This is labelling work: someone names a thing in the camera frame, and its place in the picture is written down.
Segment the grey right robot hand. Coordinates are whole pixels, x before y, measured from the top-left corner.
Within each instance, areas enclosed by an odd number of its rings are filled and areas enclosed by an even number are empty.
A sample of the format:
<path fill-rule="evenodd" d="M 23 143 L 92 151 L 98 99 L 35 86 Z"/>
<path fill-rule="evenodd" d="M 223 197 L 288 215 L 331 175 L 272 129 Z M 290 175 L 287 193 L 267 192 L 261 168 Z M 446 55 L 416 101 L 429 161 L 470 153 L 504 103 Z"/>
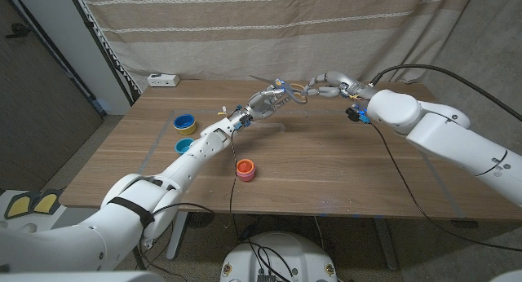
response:
<path fill-rule="evenodd" d="M 319 95 L 327 98 L 346 96 L 350 99 L 370 99 L 371 87 L 347 74 L 329 71 L 312 78 L 301 91 L 301 95 Z"/>

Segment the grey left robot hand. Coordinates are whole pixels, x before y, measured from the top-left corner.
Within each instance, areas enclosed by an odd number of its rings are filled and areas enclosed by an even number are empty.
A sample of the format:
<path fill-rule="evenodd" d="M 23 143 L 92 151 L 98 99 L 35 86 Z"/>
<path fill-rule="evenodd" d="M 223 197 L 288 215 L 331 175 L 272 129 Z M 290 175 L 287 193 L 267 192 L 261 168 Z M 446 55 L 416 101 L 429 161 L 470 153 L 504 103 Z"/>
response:
<path fill-rule="evenodd" d="M 266 89 L 254 94 L 240 111 L 240 123 L 269 118 L 278 108 L 288 103 L 290 98 L 283 89 Z"/>

